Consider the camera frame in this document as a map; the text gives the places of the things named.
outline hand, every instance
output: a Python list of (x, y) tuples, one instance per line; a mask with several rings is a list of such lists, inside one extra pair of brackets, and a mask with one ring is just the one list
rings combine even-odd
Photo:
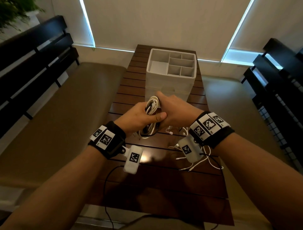
[(165, 112), (157, 113), (156, 115), (147, 115), (145, 112), (146, 104), (147, 102), (137, 103), (114, 121), (125, 132), (126, 136), (142, 130), (148, 124), (163, 121), (167, 117)]
[(161, 122), (159, 129), (168, 126), (189, 127), (203, 112), (175, 95), (167, 97), (158, 91), (156, 96), (160, 100), (161, 111), (167, 113), (167, 118)]

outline forearm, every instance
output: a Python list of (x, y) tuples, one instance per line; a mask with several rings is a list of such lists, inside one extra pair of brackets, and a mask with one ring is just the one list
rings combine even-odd
[(214, 151), (276, 228), (295, 229), (302, 224), (301, 174), (235, 133), (225, 138)]
[(105, 157), (88, 146), (12, 213), (3, 229), (69, 229), (81, 212)]

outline storage box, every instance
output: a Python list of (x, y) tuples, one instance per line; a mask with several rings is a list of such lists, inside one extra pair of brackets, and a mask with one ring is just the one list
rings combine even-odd
[(197, 73), (196, 55), (163, 49), (151, 49), (145, 82), (145, 101), (161, 91), (166, 96), (187, 98)]

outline wrist-mounted device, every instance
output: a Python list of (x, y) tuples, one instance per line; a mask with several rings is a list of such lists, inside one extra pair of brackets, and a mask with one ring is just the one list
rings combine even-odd
[(101, 125), (93, 135), (90, 136), (88, 145), (95, 147), (107, 159), (122, 154), (126, 157), (124, 171), (136, 174), (143, 149), (132, 145), (130, 149), (125, 147), (125, 132), (113, 121)]
[(181, 139), (178, 144), (187, 160), (194, 163), (199, 160), (202, 154), (201, 147), (208, 145), (215, 148), (234, 130), (230, 125), (215, 113), (205, 111), (198, 116), (190, 126), (188, 133), (191, 137)]

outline person's right hand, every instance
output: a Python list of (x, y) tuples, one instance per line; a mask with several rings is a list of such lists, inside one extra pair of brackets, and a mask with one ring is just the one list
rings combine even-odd
[(167, 114), (167, 118), (160, 124), (160, 129), (168, 126), (189, 127), (203, 112), (175, 95), (165, 96), (158, 91), (156, 96), (160, 100), (161, 111)]

